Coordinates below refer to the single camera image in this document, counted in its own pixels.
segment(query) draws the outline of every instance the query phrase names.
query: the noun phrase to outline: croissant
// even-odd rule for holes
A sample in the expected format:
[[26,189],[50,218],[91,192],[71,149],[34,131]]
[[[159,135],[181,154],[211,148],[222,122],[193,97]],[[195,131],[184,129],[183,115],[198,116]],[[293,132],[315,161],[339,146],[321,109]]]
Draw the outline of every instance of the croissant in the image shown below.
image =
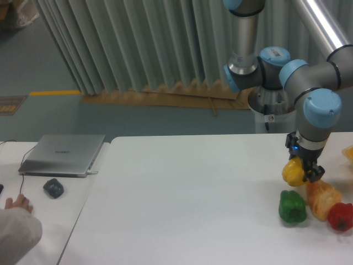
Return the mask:
[[321,221],[326,221],[331,207],[342,200],[342,194],[322,180],[308,183],[306,191],[311,212]]

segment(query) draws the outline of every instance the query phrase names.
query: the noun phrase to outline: yellow object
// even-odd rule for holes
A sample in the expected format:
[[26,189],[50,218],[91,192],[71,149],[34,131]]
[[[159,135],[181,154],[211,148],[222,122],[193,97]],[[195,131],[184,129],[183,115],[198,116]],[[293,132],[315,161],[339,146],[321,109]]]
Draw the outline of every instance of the yellow object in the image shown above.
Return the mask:
[[342,153],[353,163],[353,145],[342,150]]
[[304,170],[302,168],[302,161],[299,157],[294,157],[289,160],[287,165],[282,170],[283,180],[288,183],[289,186],[298,187],[305,182],[304,178]]

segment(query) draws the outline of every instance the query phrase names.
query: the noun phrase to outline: white table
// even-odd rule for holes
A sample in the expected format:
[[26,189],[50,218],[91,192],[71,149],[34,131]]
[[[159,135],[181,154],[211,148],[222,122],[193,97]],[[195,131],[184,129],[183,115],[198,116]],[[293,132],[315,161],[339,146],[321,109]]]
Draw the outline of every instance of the white table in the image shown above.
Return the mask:
[[[24,154],[35,144],[6,142],[0,145],[0,184],[4,185],[0,195],[1,208],[4,208],[8,197],[15,200],[19,194],[22,176],[18,169]],[[93,165],[93,171],[99,169],[108,148],[109,144],[104,143]],[[18,264],[58,263],[95,178],[95,175],[86,178],[57,178],[64,186],[64,193],[59,198],[52,199],[43,190],[43,185],[52,177],[24,176],[22,193],[34,206],[32,214],[42,222],[43,236]]]
[[[60,264],[351,264],[352,230],[278,214],[285,134],[112,141]],[[353,203],[353,132],[333,133],[323,179]]]

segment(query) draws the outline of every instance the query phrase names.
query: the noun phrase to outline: sleeve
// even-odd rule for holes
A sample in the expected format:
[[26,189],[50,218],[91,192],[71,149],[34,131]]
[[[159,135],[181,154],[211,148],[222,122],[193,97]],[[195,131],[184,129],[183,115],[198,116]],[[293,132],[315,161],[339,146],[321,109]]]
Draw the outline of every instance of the sleeve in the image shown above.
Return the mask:
[[0,209],[0,264],[17,263],[42,237],[42,224],[23,208]]

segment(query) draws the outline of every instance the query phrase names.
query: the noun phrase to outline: red bell pepper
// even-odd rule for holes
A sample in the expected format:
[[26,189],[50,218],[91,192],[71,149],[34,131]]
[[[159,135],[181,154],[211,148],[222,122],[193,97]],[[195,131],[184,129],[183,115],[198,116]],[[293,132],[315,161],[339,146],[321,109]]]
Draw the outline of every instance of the red bell pepper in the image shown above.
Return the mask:
[[327,216],[334,230],[347,231],[353,227],[353,205],[351,203],[336,203]]

